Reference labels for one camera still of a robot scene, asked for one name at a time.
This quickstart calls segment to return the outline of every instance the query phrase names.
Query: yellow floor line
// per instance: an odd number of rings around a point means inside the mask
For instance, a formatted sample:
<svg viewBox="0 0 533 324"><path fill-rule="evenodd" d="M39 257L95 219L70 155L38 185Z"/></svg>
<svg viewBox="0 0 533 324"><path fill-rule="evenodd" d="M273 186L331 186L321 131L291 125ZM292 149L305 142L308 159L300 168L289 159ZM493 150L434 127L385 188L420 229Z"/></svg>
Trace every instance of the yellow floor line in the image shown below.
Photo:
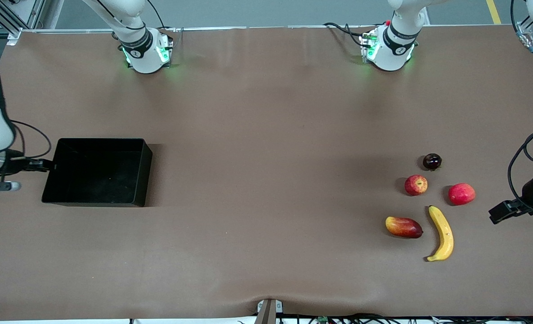
<svg viewBox="0 0 533 324"><path fill-rule="evenodd" d="M492 16L492 22L494 24L502 24L502 21L500 21L500 16L498 15L498 10L496 10L496 4L494 4L494 0L486 0L486 4L488 5L488 10L490 10L490 16Z"/></svg>

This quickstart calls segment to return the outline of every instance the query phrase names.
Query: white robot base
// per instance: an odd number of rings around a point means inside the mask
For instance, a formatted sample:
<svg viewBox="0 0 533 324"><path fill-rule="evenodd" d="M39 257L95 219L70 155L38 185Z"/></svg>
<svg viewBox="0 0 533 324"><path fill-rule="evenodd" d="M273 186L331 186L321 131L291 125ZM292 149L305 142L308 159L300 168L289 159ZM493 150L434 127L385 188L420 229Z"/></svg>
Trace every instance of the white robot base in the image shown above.
<svg viewBox="0 0 533 324"><path fill-rule="evenodd" d="M377 68L385 71L396 71L412 57L412 45L409 49L400 47L397 49L401 51L400 54L395 55L392 50L384 44L384 31L388 28L387 25L378 26L377 28L364 33L359 37L359 41L362 45L360 47L361 54L363 56L363 62L372 62Z"/></svg>

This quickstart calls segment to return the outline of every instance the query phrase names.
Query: green led light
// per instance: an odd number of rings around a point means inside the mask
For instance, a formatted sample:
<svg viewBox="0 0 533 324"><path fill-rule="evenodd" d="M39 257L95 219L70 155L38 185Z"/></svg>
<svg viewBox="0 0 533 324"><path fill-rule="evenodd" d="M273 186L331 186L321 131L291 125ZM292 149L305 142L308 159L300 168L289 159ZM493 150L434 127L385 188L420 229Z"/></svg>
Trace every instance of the green led light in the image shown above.
<svg viewBox="0 0 533 324"><path fill-rule="evenodd" d="M410 50L408 51L408 56L406 57L406 61L410 60L412 57L412 50L414 49L414 46L410 47Z"/></svg>
<svg viewBox="0 0 533 324"><path fill-rule="evenodd" d="M124 56L125 56L126 61L128 62L128 64L131 64L131 63L130 63L130 59L128 58L128 54L126 53L126 50L125 50L125 49L122 49L122 52L124 53Z"/></svg>
<svg viewBox="0 0 533 324"><path fill-rule="evenodd" d="M165 49L164 47L161 48L158 46L157 46L157 49L159 51L159 56L160 56L161 61L168 62L168 50Z"/></svg>

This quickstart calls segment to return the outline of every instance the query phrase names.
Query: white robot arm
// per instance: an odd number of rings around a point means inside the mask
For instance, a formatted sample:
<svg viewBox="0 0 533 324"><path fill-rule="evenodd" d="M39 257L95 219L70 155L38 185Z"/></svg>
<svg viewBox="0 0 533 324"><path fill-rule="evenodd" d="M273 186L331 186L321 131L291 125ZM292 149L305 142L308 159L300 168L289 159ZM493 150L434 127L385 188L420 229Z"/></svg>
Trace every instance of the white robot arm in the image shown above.
<svg viewBox="0 0 533 324"><path fill-rule="evenodd" d="M410 59L418 33L425 23L424 8L443 2L447 0L388 0L394 9L390 25L378 26L360 39L365 61L386 71L402 68ZM526 26L530 26L533 23L533 0L526 0L526 5L529 16ZM530 43L525 45L533 51Z"/></svg>
<svg viewBox="0 0 533 324"><path fill-rule="evenodd" d="M157 29L147 28L140 18L144 0L83 0L114 31L129 65L140 73L152 73L170 63L172 42ZM7 116L0 80L0 176L21 170L45 171L45 160L29 160L10 150L16 129ZM0 182L0 191L20 188L18 182Z"/></svg>
<svg viewBox="0 0 533 324"><path fill-rule="evenodd" d="M140 73L152 73L170 63L172 42L139 15L144 0L83 0L114 31L128 63Z"/></svg>
<svg viewBox="0 0 533 324"><path fill-rule="evenodd" d="M378 68L395 71L411 57L414 41L425 24L423 10L447 0L388 0L394 9L390 25L378 26L362 39L363 56Z"/></svg>

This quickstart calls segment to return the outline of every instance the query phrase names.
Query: gray floor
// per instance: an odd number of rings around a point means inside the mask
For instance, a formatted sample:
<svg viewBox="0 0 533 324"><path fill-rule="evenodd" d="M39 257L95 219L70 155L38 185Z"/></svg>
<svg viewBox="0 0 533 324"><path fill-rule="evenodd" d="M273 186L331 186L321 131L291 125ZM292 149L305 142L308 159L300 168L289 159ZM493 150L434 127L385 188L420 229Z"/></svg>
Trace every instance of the gray floor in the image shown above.
<svg viewBox="0 0 533 324"><path fill-rule="evenodd" d="M152 0L165 24L172 27L274 27L339 24L369 25L392 16L387 0ZM509 21L509 0L495 0L503 23ZM517 9L523 9L520 1ZM485 0L450 0L429 8L432 24L492 24ZM147 25L160 25L147 4L141 15ZM107 27L81 0L64 0L56 28Z"/></svg>

